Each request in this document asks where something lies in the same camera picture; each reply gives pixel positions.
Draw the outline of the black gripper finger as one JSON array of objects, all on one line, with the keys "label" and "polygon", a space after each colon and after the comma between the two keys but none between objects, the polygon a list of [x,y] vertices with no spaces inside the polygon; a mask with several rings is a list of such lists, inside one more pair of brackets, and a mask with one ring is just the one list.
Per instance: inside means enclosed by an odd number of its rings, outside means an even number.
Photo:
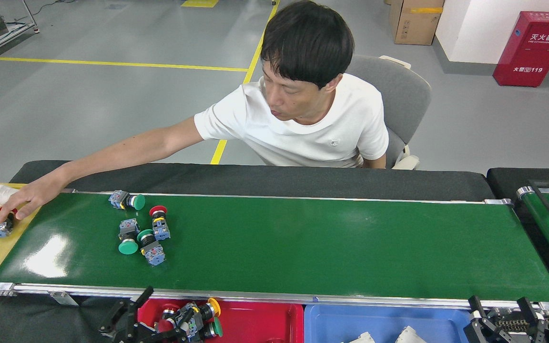
[{"label": "black gripper finger", "polygon": [[544,343],[546,338],[547,322],[542,314],[536,312],[532,302],[527,297],[518,300],[518,307],[525,321],[528,322],[527,334],[532,343]]},{"label": "black gripper finger", "polygon": [[473,295],[468,299],[470,304],[470,323],[464,327],[464,334],[469,343],[499,343],[497,328],[487,318],[481,300]]},{"label": "black gripper finger", "polygon": [[147,343],[189,343],[195,337],[191,333],[190,321],[194,319],[195,309],[172,311],[165,309],[159,321],[158,332],[146,338]]},{"label": "black gripper finger", "polygon": [[154,334],[154,328],[139,321],[139,309],[153,292],[149,286],[137,297],[115,302],[98,325],[98,333],[109,337],[112,343],[145,343]]}]

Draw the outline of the person's right hand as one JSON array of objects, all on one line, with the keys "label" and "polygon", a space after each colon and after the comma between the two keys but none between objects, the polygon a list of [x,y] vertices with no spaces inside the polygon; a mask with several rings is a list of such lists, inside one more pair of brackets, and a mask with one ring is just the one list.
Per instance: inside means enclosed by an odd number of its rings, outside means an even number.
[{"label": "person's right hand", "polygon": [[23,220],[34,213],[40,206],[57,197],[69,181],[61,174],[48,173],[30,184],[22,187],[9,197],[0,209],[0,224],[16,209],[15,219]]}]

